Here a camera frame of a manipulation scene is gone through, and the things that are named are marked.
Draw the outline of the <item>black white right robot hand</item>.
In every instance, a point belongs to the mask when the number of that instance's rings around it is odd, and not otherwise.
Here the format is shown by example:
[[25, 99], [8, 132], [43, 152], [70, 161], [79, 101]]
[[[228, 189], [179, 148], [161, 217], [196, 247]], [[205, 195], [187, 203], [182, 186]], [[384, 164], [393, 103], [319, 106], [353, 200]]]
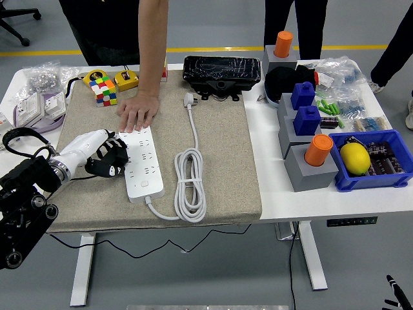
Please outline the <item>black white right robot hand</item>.
[[408, 298], [404, 294], [403, 290], [400, 286], [396, 283], [396, 281], [391, 277], [389, 274], [386, 276], [387, 281], [394, 292], [394, 296], [396, 297], [396, 301], [387, 300], [385, 299], [385, 303], [399, 309], [410, 309], [412, 310], [412, 305], [409, 302]]

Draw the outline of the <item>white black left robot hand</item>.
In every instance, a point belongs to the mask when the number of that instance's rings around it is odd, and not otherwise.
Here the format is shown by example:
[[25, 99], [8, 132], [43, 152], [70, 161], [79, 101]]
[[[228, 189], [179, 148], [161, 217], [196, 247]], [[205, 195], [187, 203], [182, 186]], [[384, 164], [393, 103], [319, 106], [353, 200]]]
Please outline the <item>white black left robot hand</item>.
[[78, 167], [94, 176], [111, 178], [121, 174], [129, 158], [126, 143], [112, 131], [100, 129], [77, 136], [49, 160], [59, 179], [70, 181]]

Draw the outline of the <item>person's left hand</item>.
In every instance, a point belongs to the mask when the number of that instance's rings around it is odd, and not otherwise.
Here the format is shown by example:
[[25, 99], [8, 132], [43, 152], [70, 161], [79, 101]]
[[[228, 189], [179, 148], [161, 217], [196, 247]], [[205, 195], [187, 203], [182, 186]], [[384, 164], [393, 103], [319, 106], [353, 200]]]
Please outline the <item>person's left hand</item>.
[[147, 128], [158, 110], [158, 95], [146, 91], [139, 91], [135, 96], [122, 100], [117, 108], [119, 132], [131, 133]]

